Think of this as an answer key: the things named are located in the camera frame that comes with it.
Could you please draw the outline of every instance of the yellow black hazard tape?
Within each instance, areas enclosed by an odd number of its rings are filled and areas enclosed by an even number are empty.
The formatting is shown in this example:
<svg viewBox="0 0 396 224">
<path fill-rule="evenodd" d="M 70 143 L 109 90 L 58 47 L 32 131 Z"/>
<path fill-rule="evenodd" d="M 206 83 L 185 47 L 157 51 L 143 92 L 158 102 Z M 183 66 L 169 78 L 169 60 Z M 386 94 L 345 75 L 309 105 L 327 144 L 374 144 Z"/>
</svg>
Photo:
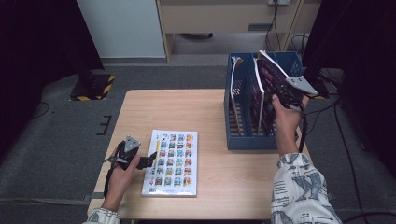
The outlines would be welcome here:
<svg viewBox="0 0 396 224">
<path fill-rule="evenodd" d="M 101 94 L 89 95 L 86 91 L 82 91 L 81 93 L 75 93 L 70 95 L 70 101 L 90 101 L 90 100 L 104 100 L 106 99 L 108 92 L 111 89 L 111 85 L 113 84 L 114 78 L 116 76 L 96 76 L 100 77 L 101 82 L 104 84 L 103 92 Z"/>
</svg>

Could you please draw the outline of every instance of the cabinet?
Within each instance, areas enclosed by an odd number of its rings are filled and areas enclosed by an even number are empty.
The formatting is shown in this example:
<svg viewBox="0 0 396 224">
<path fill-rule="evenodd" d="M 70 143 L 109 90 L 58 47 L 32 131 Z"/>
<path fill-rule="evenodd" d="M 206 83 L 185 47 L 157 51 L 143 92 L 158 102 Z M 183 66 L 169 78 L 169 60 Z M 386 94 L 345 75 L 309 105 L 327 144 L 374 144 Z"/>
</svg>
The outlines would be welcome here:
<svg viewBox="0 0 396 224">
<path fill-rule="evenodd" d="M 293 34 L 309 33 L 320 6 L 319 0 L 291 0 L 277 6 L 276 30 L 269 31 L 272 50 L 285 50 Z M 262 0 L 157 0 L 168 61 L 174 34 L 266 32 L 275 15 L 275 7 Z M 252 26 L 262 27 L 252 30 Z"/>
</svg>

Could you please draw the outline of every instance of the blue basket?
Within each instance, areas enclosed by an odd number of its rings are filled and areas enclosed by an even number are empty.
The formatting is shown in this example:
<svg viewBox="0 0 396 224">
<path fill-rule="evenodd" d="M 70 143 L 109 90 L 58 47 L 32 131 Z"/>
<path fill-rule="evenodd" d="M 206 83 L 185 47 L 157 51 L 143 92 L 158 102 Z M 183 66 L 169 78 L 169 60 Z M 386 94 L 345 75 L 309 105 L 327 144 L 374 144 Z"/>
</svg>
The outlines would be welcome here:
<svg viewBox="0 0 396 224">
<path fill-rule="evenodd" d="M 290 76 L 302 75 L 303 66 L 295 52 L 266 52 Z M 233 71 L 232 57 L 239 57 L 243 62 L 233 72 L 233 86 L 231 77 Z M 274 135 L 257 135 L 253 132 L 250 118 L 251 79 L 255 77 L 253 59 L 257 53 L 230 53 L 224 94 L 224 115 L 227 133 L 227 148 L 229 150 L 277 149 Z M 230 91 L 233 92 L 239 113 L 238 129 L 235 114 L 230 103 Z"/>
</svg>

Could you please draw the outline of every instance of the book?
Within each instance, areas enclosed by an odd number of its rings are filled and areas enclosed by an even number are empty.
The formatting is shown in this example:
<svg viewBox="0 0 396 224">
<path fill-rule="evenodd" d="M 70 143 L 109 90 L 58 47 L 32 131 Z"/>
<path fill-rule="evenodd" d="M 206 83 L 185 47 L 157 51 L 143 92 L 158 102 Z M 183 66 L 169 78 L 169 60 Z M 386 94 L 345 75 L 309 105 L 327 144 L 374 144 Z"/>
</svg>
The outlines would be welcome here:
<svg viewBox="0 0 396 224">
<path fill-rule="evenodd" d="M 198 132 L 153 130 L 149 155 L 157 159 L 146 169 L 143 196 L 196 197 Z"/>
<path fill-rule="evenodd" d="M 235 72 L 235 68 L 237 68 L 241 63 L 243 62 L 242 58 L 233 56 L 232 57 L 232 64 L 233 64 L 233 70 L 231 72 L 231 86 L 230 86 L 230 105 L 231 105 L 231 110 L 233 111 L 233 117 L 236 123 L 236 128 L 238 130 L 239 135 L 243 135 L 243 126 L 241 124 L 240 120 L 240 111 L 238 110 L 238 107 L 236 105 L 235 97 L 234 94 L 240 93 L 240 87 L 238 85 L 234 85 L 233 82 L 233 74 Z"/>
<path fill-rule="evenodd" d="M 250 104 L 250 117 L 253 122 L 253 128 L 256 134 L 260 135 L 262 130 L 262 108 L 264 104 L 265 92 L 262 87 L 262 81 L 257 66 L 257 59 L 254 62 L 254 76 L 251 78 L 251 104 Z"/>
</svg>

